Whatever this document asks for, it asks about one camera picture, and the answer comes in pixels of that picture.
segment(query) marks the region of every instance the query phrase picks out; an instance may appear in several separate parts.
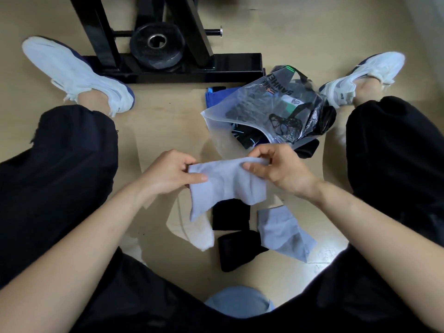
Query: transparent plastic bag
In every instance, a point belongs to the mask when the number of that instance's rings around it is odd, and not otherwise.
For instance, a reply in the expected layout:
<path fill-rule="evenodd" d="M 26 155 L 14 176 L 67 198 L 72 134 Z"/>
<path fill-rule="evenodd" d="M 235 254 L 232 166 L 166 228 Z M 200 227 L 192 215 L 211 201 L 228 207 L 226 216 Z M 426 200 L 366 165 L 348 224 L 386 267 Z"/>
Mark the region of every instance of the transparent plastic bag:
<path fill-rule="evenodd" d="M 324 134 L 333 125 L 336 110 L 301 72 L 275 66 L 269 75 L 241 87 L 202 116 L 219 154 L 232 159 L 252 148 L 236 140 L 236 124 L 260 130 L 268 142 L 297 149 Z"/>

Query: sneaker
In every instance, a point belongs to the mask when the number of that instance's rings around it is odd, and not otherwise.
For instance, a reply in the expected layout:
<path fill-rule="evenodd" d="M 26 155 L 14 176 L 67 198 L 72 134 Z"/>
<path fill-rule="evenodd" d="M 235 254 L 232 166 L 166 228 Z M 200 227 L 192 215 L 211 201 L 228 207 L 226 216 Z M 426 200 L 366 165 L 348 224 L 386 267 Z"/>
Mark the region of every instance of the sneaker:
<path fill-rule="evenodd" d="M 353 105 L 355 98 L 355 80 L 363 77 L 379 79 L 383 88 L 395 83 L 395 76 L 404 66 L 405 56 L 400 52 L 385 52 L 365 59 L 346 77 L 328 82 L 319 88 L 322 95 L 327 97 L 328 103 L 338 109 L 343 105 Z"/>
<path fill-rule="evenodd" d="M 134 106 L 134 93 L 124 83 L 99 76 L 75 50 L 58 41 L 31 36 L 22 44 L 26 57 L 51 78 L 51 83 L 66 92 L 65 100 L 78 102 L 79 93 L 96 89 L 108 96 L 110 116 Z"/>

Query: floor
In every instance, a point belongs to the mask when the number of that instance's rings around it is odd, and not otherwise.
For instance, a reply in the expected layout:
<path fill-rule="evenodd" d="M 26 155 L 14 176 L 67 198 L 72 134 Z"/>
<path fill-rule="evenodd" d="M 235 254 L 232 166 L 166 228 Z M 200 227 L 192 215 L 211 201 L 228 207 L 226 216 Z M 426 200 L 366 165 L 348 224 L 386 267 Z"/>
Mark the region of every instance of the floor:
<path fill-rule="evenodd" d="M 103 0 L 111 26 L 133 26 L 135 0 Z M 3 0 L 0 23 L 0 161 L 30 147 L 42 112 L 62 103 L 64 94 L 22 54 L 24 38 L 39 34 L 93 54 L 69 0 Z M 210 37 L 213 50 L 262 52 L 264 66 L 290 64 L 321 85 L 340 77 L 364 58 L 396 50 L 407 56 L 397 82 L 389 90 L 416 105 L 444 129 L 441 94 L 421 40 L 402 0 L 200 0 L 206 28 L 224 28 L 223 38 Z M 125 39 L 118 39 L 121 51 Z M 200 116 L 205 84 L 132 85 L 134 110 L 118 115 L 119 170 L 114 191 L 135 179 L 164 150 L 177 148 L 201 161 L 219 156 Z M 321 137 L 321 146 L 307 165 L 318 176 L 349 189 L 345 163 L 343 108 L 335 127 Z M 159 275 L 199 299 L 229 285 L 248 285 L 276 305 L 294 297 L 347 245 L 347 240 L 314 206 L 280 195 L 303 229 L 318 245 L 302 263 L 269 251 L 234 272 L 223 273 L 216 248 L 200 252 L 166 228 L 177 192 L 158 197 L 142 208 L 128 231 L 138 238 L 141 256 Z"/>

